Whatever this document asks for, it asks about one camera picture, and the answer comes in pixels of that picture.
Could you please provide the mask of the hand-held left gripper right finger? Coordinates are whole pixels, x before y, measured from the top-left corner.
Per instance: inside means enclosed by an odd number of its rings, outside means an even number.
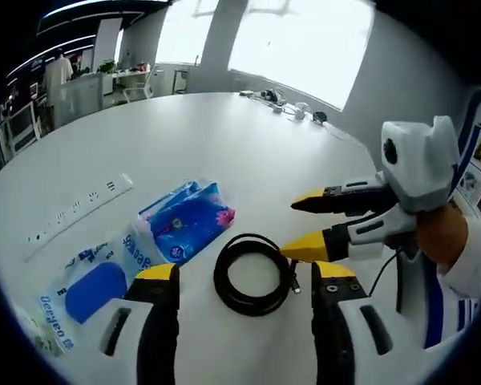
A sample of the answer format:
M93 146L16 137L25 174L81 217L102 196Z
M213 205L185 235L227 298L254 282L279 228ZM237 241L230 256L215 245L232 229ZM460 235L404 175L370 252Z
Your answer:
M410 323L369 297L355 274L334 263L311 265L312 332L319 384L419 384L439 363Z

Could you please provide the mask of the person's right hand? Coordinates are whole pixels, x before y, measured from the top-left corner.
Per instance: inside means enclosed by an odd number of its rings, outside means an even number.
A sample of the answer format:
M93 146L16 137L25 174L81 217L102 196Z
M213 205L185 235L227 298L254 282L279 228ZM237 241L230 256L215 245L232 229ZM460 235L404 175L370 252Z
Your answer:
M417 246L437 265L450 269L463 252L468 239L466 218L450 205L416 214L416 229L390 235L384 244L390 249Z

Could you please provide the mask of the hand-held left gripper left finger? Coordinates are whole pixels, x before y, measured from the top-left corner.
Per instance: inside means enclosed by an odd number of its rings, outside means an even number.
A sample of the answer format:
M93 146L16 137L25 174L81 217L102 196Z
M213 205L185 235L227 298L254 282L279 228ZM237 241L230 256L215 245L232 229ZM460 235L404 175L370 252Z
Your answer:
M101 384L174 384L180 271L174 263L138 273L101 337Z

